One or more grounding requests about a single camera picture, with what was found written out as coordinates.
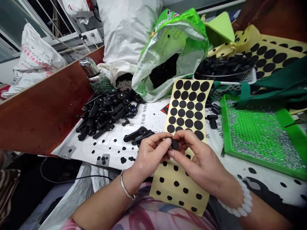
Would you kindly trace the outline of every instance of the woman's left hand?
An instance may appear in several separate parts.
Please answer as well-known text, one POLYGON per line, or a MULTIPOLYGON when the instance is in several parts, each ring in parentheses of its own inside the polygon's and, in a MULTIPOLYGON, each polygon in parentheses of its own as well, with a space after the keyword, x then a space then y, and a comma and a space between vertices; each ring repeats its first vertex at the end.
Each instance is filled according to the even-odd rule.
POLYGON ((143 182, 156 171, 163 156, 167 153, 172 142, 166 137, 173 137, 173 135, 163 132, 142 140, 138 156, 131 167, 140 181, 143 182))

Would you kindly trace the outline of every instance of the black cable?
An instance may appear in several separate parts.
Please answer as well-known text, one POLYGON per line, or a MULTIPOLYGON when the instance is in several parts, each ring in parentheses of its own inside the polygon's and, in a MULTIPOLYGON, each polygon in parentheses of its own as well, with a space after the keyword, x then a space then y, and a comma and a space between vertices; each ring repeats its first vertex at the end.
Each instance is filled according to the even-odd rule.
POLYGON ((101 21, 101 20, 99 20, 99 19, 97 18, 96 13, 95 13, 95 9, 97 9, 97 11, 99 12, 99 9, 98 9, 98 5, 97 5, 97 3, 96 3, 96 5, 93 7, 93 14, 94 14, 94 17, 97 19, 97 21, 99 21, 99 22, 101 22, 101 23, 102 23, 102 21, 101 21))
POLYGON ((84 177, 78 177, 78 178, 75 178, 75 179, 72 179, 72 180, 66 180, 66 181, 62 181, 62 182, 56 182, 56 181, 52 181, 52 180, 49 180, 48 178, 46 178, 44 175, 43 175, 43 164, 44 164, 45 160, 42 162, 41 164, 41 176, 46 180, 46 181, 49 181, 51 183, 54 183, 54 184, 63 184, 63 183, 68 183, 68 182, 71 182, 71 181, 75 181, 75 180, 79 180, 79 179, 83 179, 83 178, 88 178, 88 177, 104 177, 104 178, 108 178, 110 181, 113 181, 110 177, 107 177, 107 176, 102 176, 102 175, 91 175, 91 176, 84 176, 84 177))

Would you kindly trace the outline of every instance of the pink patterned clothing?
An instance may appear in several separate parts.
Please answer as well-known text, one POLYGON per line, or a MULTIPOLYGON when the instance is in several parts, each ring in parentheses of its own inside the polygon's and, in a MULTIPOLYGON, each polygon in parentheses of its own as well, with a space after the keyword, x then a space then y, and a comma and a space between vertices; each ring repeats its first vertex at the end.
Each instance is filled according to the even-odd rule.
MULTIPOLYGON (((150 197, 150 188, 150 182, 141 185, 137 198, 129 205, 121 220, 114 225, 112 230, 219 229, 207 210, 202 217, 196 216, 176 205, 150 197)), ((69 219, 60 230, 83 229, 69 219)))

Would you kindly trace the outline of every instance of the woman's right hand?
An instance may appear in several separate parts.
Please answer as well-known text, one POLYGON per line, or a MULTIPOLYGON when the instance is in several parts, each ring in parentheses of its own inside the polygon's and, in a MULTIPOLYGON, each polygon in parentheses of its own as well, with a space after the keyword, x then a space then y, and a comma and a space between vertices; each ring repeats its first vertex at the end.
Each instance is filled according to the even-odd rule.
POLYGON ((168 155, 185 169, 191 179, 227 206, 240 207, 243 202, 242 188, 210 146, 190 130, 179 130, 173 139, 181 143, 182 148, 180 151, 169 150, 168 155), (191 148, 195 154, 192 160, 184 155, 187 148, 191 148))

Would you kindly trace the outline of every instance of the electrical outlet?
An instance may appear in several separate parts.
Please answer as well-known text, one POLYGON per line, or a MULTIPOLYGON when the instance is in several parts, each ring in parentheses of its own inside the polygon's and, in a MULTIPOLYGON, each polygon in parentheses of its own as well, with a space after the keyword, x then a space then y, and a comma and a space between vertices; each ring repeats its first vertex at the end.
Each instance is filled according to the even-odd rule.
POLYGON ((87 45, 102 43, 102 38, 101 38, 101 35, 100 35, 98 29, 94 29, 94 30, 91 30, 91 31, 84 32, 81 35, 82 36, 86 35, 86 39, 84 39, 84 42, 87 45))

